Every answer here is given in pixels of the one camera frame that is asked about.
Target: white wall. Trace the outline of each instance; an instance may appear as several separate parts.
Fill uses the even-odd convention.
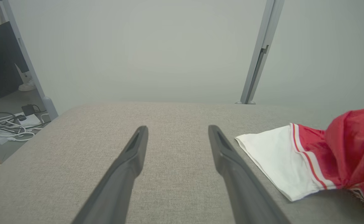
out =
[[[364,0],[285,0],[253,100],[327,122],[364,108]]]
[[[9,0],[59,114],[103,100],[240,100],[266,0]]]

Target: red cloth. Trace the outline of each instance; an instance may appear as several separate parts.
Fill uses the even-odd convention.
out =
[[[322,188],[349,189],[364,201],[364,109],[337,117],[325,131],[298,126],[303,149],[316,156],[312,172]]]

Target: gray fabric surface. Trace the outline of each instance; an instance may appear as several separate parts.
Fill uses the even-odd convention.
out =
[[[234,223],[207,128],[218,125],[292,223],[363,223],[342,190],[289,202],[233,139],[290,122],[318,128],[310,112],[260,105],[115,103],[74,108],[0,166],[0,224],[70,223],[138,126],[149,140],[127,223]]]

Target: white shoe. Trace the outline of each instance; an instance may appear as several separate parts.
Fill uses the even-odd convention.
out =
[[[36,88],[37,87],[35,86],[34,81],[33,81],[32,78],[30,78],[30,80],[28,82],[19,85],[19,90],[23,91],[23,92],[31,91],[31,90],[36,89]]]

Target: person's foot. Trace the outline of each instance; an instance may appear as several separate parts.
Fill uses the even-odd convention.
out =
[[[31,91],[33,89],[36,89],[37,87],[34,84],[34,81],[32,78],[30,78],[30,80],[26,83],[23,83],[22,85],[19,86],[19,90],[20,91]]]

